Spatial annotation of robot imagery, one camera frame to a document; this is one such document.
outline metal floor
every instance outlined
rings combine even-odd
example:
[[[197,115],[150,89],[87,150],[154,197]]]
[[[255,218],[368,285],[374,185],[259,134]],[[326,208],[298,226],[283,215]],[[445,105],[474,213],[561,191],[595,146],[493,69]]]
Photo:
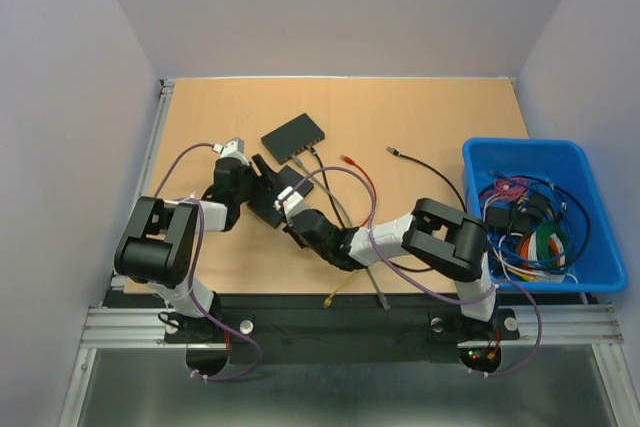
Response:
[[[505,362],[530,347],[504,349]],[[461,365],[260,366],[246,381],[190,379],[184,352],[100,350],[80,425],[539,427],[616,425],[590,346],[546,346],[500,379]]]

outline gray cable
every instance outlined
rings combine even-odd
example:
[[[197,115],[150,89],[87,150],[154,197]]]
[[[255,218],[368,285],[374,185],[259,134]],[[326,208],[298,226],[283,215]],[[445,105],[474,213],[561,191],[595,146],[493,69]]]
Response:
[[[300,158],[297,155],[294,155],[291,158],[291,160],[293,160],[293,162],[298,167],[300,167],[300,169],[305,173],[305,175],[309,175],[309,169],[307,169],[307,167],[302,163],[302,161],[300,160]],[[324,184],[322,184],[322,182],[316,180],[315,178],[312,177],[311,181],[314,184],[316,184],[318,187],[320,187],[322,190],[324,190],[324,192],[333,199],[333,201],[336,203],[336,207],[338,207],[338,209],[340,209],[340,211],[344,215],[344,220],[345,220],[345,223],[347,224],[347,227],[353,227],[353,222],[351,221],[351,217],[349,217],[349,214],[347,213],[346,209],[344,208],[342,203],[338,200],[338,198],[333,194],[333,192],[328,190],[324,186]],[[365,270],[367,271],[367,275],[369,276],[369,279],[371,279],[371,283],[373,284],[373,288],[376,289],[376,293],[378,294],[378,300],[380,300],[380,304],[382,304],[382,308],[384,310],[389,310],[391,308],[391,306],[389,305],[389,302],[387,301],[387,296],[384,295],[384,292],[382,292],[382,290],[380,290],[380,286],[378,285],[378,282],[376,281],[376,278],[373,276],[373,272],[371,272],[371,269],[369,267],[367,267]]]
[[[302,171],[305,173],[305,175],[309,175],[309,169],[307,169],[307,167],[302,163],[302,161],[300,160],[300,158],[297,155],[294,155],[291,160],[293,160],[293,162],[302,169]],[[316,184],[318,187],[320,187],[322,190],[324,190],[324,192],[330,196],[333,201],[336,203],[336,207],[338,207],[340,209],[340,212],[342,212],[342,215],[344,215],[344,220],[347,224],[348,227],[353,227],[353,222],[351,221],[351,217],[349,217],[349,214],[347,213],[346,209],[344,208],[344,206],[342,205],[342,203],[338,200],[338,198],[333,195],[333,192],[327,190],[327,188],[324,186],[324,184],[322,182],[320,182],[319,180],[316,180],[314,177],[311,178],[311,181]]]

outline yellow cable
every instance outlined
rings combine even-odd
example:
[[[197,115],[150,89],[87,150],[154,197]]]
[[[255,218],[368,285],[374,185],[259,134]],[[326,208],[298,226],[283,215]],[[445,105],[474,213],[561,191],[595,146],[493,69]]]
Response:
[[[342,289],[344,289],[347,286],[347,284],[351,282],[351,279],[353,279],[356,275],[358,275],[358,272],[360,271],[354,270],[353,272],[351,272],[351,274],[349,274],[349,276],[346,279],[344,279],[344,281],[338,287],[336,287],[333,292],[329,294],[329,297],[327,297],[324,300],[324,304],[322,304],[325,309],[328,309],[329,307],[331,307],[331,303],[333,302],[333,298],[336,296],[336,294],[340,292]]]

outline gray wall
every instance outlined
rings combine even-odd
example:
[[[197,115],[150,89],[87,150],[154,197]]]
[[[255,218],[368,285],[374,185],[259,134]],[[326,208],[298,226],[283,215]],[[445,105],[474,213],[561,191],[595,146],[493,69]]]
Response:
[[[619,307],[640,386],[640,10],[638,0],[562,0],[529,56],[516,93],[529,133],[580,143],[595,170],[629,288]]]
[[[161,77],[515,75],[559,0],[119,0]]]
[[[0,92],[0,424],[57,425],[157,81],[116,0],[0,0]]]

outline black cable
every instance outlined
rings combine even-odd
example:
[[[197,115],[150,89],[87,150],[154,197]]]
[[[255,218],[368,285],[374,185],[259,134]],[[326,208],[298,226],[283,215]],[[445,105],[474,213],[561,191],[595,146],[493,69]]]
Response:
[[[424,269],[412,269],[410,267],[405,267],[404,265],[396,264],[395,262],[391,262],[396,269],[404,270],[405,272],[411,272],[413,274],[420,274],[422,272],[431,272],[433,267],[426,267]]]
[[[451,182],[438,169],[436,169],[435,167],[430,166],[426,162],[418,160],[418,159],[416,159],[414,157],[409,157],[408,155],[404,155],[404,154],[400,153],[397,149],[394,149],[393,147],[387,147],[387,152],[389,152],[391,155],[395,155],[396,157],[400,157],[401,159],[406,159],[406,160],[410,160],[411,162],[415,162],[416,164],[419,164],[419,165],[429,169],[434,174],[436,174],[438,177],[440,177],[442,180],[444,180],[449,187],[451,187],[451,190],[453,190],[455,192],[456,197],[458,197],[458,200],[460,201],[460,205],[462,206],[462,210],[465,211],[465,212],[467,211],[467,206],[464,203],[464,199],[462,198],[462,195],[460,195],[460,192],[458,192],[458,189],[456,189],[456,186],[453,185],[453,182]]]
[[[168,325],[169,327],[174,327],[176,329],[180,329],[180,322],[178,322],[175,319],[170,319],[168,312],[159,312],[158,313],[158,320],[160,322],[162,322],[164,325]]]
[[[575,196],[573,194],[571,194],[567,190],[563,189],[562,187],[560,187],[560,186],[558,186],[558,185],[556,185],[556,184],[554,184],[552,182],[540,179],[538,177],[533,177],[533,176],[530,176],[530,175],[514,175],[513,177],[520,177],[520,178],[523,178],[523,179],[534,180],[539,184],[546,185],[551,190],[557,189],[558,191],[560,191],[561,193],[563,193],[564,195],[569,197],[569,199],[571,199],[573,201],[573,203],[576,204],[576,206],[578,206],[578,208],[582,212],[582,215],[585,218],[586,232],[585,232],[584,241],[583,241],[582,245],[580,246],[580,249],[578,250],[578,253],[575,255],[575,257],[570,258],[568,262],[566,262],[564,265],[561,265],[561,266],[549,265],[549,266],[536,266],[536,267],[533,267],[534,270],[542,270],[542,271],[551,272],[551,273],[553,273],[553,271],[557,271],[559,273],[563,273],[562,272],[563,270],[565,270],[568,267],[570,267],[573,264],[575,264],[576,261],[582,256],[582,254],[584,253],[585,249],[587,248],[587,244],[589,243],[589,239],[591,238],[591,219],[589,218],[589,214],[587,213],[587,209],[584,208],[584,206],[580,203],[580,201],[578,199],[575,198]],[[481,196],[482,194],[488,192],[491,187],[493,187],[493,185],[487,186],[485,189],[483,189],[480,192],[479,196]],[[509,224],[509,228],[507,229],[507,236],[509,235],[509,232],[513,228],[513,224],[514,224],[516,218],[518,217],[519,213],[522,213],[522,212],[517,211],[516,214],[513,216],[513,219],[511,219],[511,223]]]
[[[318,161],[318,165],[320,166],[320,168],[324,169],[324,164],[322,163],[322,159],[320,158],[320,154],[318,154],[318,151],[313,147],[309,147],[309,151]],[[327,179],[327,174],[324,170],[322,171],[322,180],[324,182],[324,186],[327,189],[327,191],[331,192],[331,188],[329,187],[329,180]],[[338,207],[336,206],[336,202],[333,200],[332,195],[329,196],[329,202],[331,202],[331,208],[333,209],[333,211],[336,214],[336,217],[338,218],[338,223],[340,224],[340,227],[342,227],[343,229],[346,229],[347,226],[342,220],[342,217],[340,217],[340,212],[338,212]]]
[[[546,180],[539,179],[538,177],[532,177],[530,175],[517,175],[517,176],[514,176],[514,177],[522,177],[523,179],[535,180],[536,182],[540,182],[542,184],[545,184],[551,190],[557,189],[560,192],[562,192],[564,195],[569,197],[569,199],[571,199],[573,201],[573,203],[578,206],[578,208],[582,212],[582,215],[584,215],[584,220],[585,220],[585,223],[587,224],[586,225],[586,232],[584,234],[584,242],[582,243],[582,246],[580,246],[580,250],[578,250],[578,253],[576,254],[576,256],[574,258],[572,258],[569,261],[569,263],[563,265],[562,268],[568,267],[569,265],[572,265],[572,264],[575,264],[575,262],[584,253],[584,250],[587,248],[587,244],[589,243],[589,239],[591,238],[591,219],[589,218],[589,213],[587,212],[587,209],[584,208],[584,206],[580,203],[580,201],[578,199],[576,199],[571,192],[568,192],[567,190],[563,189],[559,185],[556,185],[556,184],[554,184],[552,182],[548,182]]]

